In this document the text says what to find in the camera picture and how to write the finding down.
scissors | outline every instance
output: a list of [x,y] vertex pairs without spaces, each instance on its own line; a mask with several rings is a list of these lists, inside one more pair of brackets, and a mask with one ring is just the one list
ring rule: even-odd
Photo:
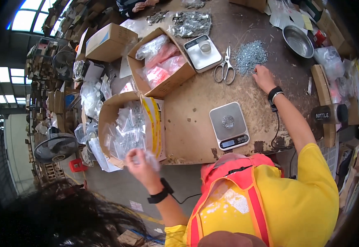
[[[230,85],[233,83],[234,81],[234,78],[236,76],[236,71],[234,70],[233,66],[230,64],[229,62],[229,59],[230,59],[230,46],[228,46],[228,48],[226,49],[226,56],[225,56],[225,60],[221,63],[221,64],[218,64],[216,67],[215,67],[215,70],[214,70],[214,78],[215,78],[215,81],[216,82],[221,82],[221,81],[225,81],[226,85]],[[223,77],[223,71],[225,69],[225,65],[228,65],[227,66],[227,70],[226,70],[226,75],[225,77]],[[220,80],[218,80],[216,78],[216,69],[219,68],[219,67],[222,67],[222,77]],[[228,76],[228,72],[229,72],[229,69],[232,69],[233,70],[233,79],[231,81],[226,81],[226,78]]]

yellow shirt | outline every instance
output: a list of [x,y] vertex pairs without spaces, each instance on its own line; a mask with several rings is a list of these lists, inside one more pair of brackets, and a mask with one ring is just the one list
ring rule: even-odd
[[[336,224],[339,195],[319,147],[306,145],[298,158],[298,180],[260,165],[255,180],[274,246],[325,246]],[[255,235],[246,198],[231,181],[216,187],[200,210],[203,234],[218,230]],[[166,247],[185,246],[187,227],[166,227]]]

dark hair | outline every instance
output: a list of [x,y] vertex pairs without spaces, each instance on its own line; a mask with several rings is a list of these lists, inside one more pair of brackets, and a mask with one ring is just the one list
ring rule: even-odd
[[100,200],[65,179],[20,196],[0,212],[1,246],[128,247],[145,243],[119,242],[118,236],[126,229],[153,239],[131,209]]

metal bowl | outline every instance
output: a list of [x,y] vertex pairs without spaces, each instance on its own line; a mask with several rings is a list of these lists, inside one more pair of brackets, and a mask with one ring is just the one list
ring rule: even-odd
[[296,26],[286,26],[282,30],[285,42],[299,56],[312,58],[314,55],[313,44],[307,35]]

red stool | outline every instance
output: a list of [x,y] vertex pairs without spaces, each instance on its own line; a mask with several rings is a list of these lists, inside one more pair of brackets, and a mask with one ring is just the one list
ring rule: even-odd
[[76,159],[69,162],[69,168],[72,172],[87,171],[87,166],[82,164],[81,159]]

